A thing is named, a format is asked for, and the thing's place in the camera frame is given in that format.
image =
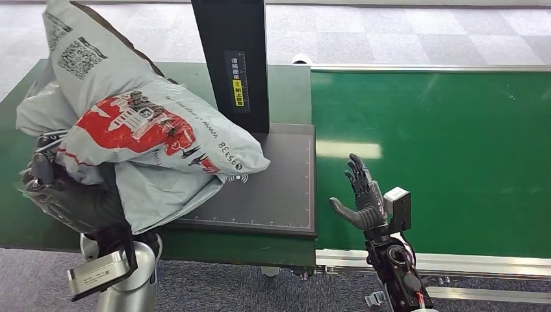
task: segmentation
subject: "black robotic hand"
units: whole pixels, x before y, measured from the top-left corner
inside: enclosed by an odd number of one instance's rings
[[[58,136],[40,136],[32,161],[21,172],[22,190],[44,213],[79,233],[95,233],[115,225],[127,226],[115,182],[114,165],[98,166],[102,185],[83,185],[56,164]]]
[[[345,207],[334,197],[329,199],[329,204],[336,213],[363,231],[382,226],[385,220],[380,209],[382,199],[378,186],[372,180],[363,161],[355,154],[350,154],[348,166],[352,173],[345,171],[344,174],[350,180],[354,191],[356,211]]]

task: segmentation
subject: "package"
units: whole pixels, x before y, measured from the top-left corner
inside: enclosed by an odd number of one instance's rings
[[[43,19],[53,71],[78,116],[109,96],[162,79],[147,60],[69,1],[47,1]]]
[[[16,128],[37,137],[45,132],[71,129],[78,119],[63,95],[48,59],[40,78],[17,107]]]
[[[189,213],[216,194],[227,179],[131,161],[119,162],[115,171],[125,217],[134,234]]]
[[[71,175],[128,160],[208,174],[252,174],[270,163],[247,131],[183,86],[161,80],[94,105],[59,151]]]
[[[260,144],[206,101],[171,83],[92,9],[48,0],[49,64],[18,107],[17,127],[69,129],[56,162],[76,181],[101,181],[115,163],[134,234],[165,224],[214,196],[227,176],[264,170]]]

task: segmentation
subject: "black platform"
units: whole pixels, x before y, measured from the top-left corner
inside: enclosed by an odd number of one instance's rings
[[[314,126],[273,123],[269,135],[254,136],[272,162],[268,169],[231,177],[170,227],[316,236]]]

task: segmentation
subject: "yellow label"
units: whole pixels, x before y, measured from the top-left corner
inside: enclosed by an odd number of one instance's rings
[[[233,96],[235,97],[235,106],[243,107],[245,102],[243,101],[243,89],[241,88],[241,80],[233,79]]]

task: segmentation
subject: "cable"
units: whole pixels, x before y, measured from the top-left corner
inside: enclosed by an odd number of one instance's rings
[[[419,308],[424,309],[425,308],[425,299],[423,297],[423,294],[420,291],[417,292],[417,300],[419,301]]]
[[[409,247],[411,249],[411,255],[413,256],[413,262],[415,263],[415,265],[417,265],[417,257],[415,256],[415,250],[413,250],[413,246],[405,238],[404,231],[401,231],[400,235],[402,236],[402,239],[404,240],[404,242],[409,245]]]

